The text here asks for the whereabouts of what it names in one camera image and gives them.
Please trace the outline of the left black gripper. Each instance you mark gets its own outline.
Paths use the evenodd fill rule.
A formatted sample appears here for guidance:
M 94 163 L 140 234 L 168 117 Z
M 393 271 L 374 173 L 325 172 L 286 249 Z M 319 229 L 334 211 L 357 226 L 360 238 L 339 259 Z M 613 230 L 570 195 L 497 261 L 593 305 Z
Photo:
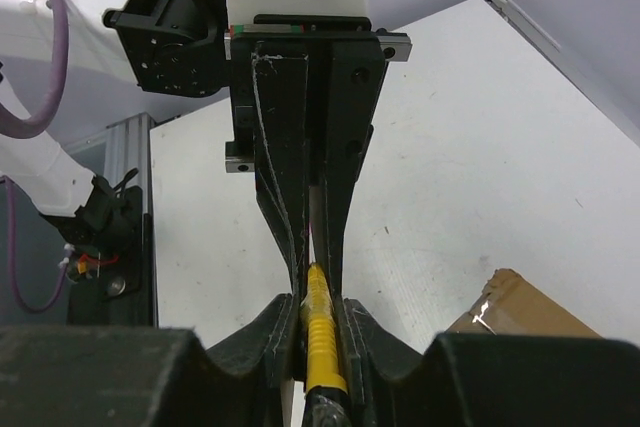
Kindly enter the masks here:
M 224 48 L 234 130 L 225 146 L 225 168 L 255 169 L 258 205 L 297 296 L 305 290 L 309 256 L 307 90 L 313 100 L 324 100 L 328 91 L 319 247 L 330 293 L 339 297 L 346 222 L 385 62 L 406 62 L 411 39 L 384 28 L 373 31 L 366 17 L 264 14 L 252 24 L 230 26 Z

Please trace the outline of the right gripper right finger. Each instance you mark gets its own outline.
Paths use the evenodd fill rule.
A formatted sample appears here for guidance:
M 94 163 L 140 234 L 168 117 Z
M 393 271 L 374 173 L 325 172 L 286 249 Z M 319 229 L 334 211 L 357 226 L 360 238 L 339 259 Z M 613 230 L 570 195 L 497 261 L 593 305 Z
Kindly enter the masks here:
M 339 303 L 356 426 L 636 426 L 639 349 L 608 339 L 437 334 L 419 353 Z

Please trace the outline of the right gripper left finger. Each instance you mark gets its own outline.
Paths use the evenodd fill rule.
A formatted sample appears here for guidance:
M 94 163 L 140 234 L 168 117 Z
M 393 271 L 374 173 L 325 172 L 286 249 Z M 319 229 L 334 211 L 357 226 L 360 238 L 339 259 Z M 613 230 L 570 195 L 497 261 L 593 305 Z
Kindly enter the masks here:
M 296 329 L 289 294 L 209 349 L 188 329 L 4 328 L 1 423 L 288 426 Z

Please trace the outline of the brown cardboard express box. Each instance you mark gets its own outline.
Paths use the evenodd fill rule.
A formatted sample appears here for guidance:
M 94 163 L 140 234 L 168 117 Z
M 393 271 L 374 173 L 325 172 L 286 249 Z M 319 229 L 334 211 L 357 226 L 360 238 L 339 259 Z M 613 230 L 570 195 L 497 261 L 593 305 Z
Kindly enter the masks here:
M 480 297 L 449 328 L 454 333 L 600 338 L 511 269 L 498 269 Z

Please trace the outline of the yellow utility knife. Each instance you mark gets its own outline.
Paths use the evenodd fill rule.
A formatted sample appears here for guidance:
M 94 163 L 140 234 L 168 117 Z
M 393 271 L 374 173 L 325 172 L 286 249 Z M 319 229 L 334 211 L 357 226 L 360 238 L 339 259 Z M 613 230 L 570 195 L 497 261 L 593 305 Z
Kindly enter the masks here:
M 338 353 L 338 334 L 329 284 L 321 265 L 310 264 L 300 307 L 306 339 L 304 426 L 351 426 L 353 414 Z

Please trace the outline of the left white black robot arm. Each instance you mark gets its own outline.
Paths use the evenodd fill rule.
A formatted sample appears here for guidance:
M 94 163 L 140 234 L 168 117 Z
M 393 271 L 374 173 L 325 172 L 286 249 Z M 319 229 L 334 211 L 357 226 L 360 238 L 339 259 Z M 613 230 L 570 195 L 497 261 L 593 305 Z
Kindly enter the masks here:
M 104 297 L 151 296 L 141 188 L 74 161 L 48 133 L 72 58 L 146 92 L 228 89 L 226 167 L 250 172 L 293 292 L 315 254 L 342 290 L 344 233 L 387 67 L 408 36 L 375 29 L 368 0 L 1 0 L 1 51 L 51 53 L 42 106 L 1 83 L 1 172 L 67 241 L 62 268 Z

